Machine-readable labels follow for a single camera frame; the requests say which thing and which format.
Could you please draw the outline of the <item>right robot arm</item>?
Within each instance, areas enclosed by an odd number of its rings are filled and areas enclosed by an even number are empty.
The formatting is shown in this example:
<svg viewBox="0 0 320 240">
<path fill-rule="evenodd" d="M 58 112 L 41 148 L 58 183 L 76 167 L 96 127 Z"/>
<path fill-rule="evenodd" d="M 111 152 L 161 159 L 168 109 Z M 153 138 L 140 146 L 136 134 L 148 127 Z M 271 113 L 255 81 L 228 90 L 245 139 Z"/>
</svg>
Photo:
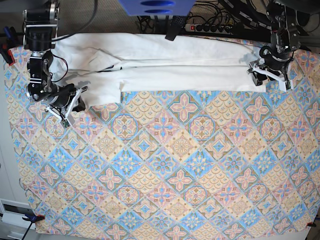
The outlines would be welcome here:
<svg viewBox="0 0 320 240">
<path fill-rule="evenodd" d="M 31 51 L 27 63 L 30 78 L 26 94 L 31 101 L 45 104 L 46 111 L 54 115 L 64 128 L 68 128 L 75 123 L 71 113 L 86 109 L 81 94 L 88 87 L 78 87 L 73 83 L 60 86 L 50 72 L 50 66 L 56 58 L 52 50 L 55 48 L 53 39 L 58 31 L 59 10 L 57 0 L 47 0 L 41 6 L 23 12 L 23 46 Z"/>
</svg>

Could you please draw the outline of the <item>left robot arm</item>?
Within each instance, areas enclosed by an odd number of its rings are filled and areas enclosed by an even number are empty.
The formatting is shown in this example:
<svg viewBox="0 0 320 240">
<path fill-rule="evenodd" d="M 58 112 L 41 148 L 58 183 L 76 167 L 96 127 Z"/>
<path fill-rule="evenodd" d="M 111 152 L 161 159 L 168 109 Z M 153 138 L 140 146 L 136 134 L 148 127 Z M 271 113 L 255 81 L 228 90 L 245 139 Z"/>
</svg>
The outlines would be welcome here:
<svg viewBox="0 0 320 240">
<path fill-rule="evenodd" d="M 283 92 L 294 88 L 288 77 L 289 66 L 294 60 L 294 52 L 300 48 L 296 11 L 272 0 L 266 7 L 267 18 L 271 25 L 271 45 L 259 50 L 259 58 L 250 62 L 247 72 L 252 75 L 256 86 L 270 79 L 277 81 Z"/>
</svg>

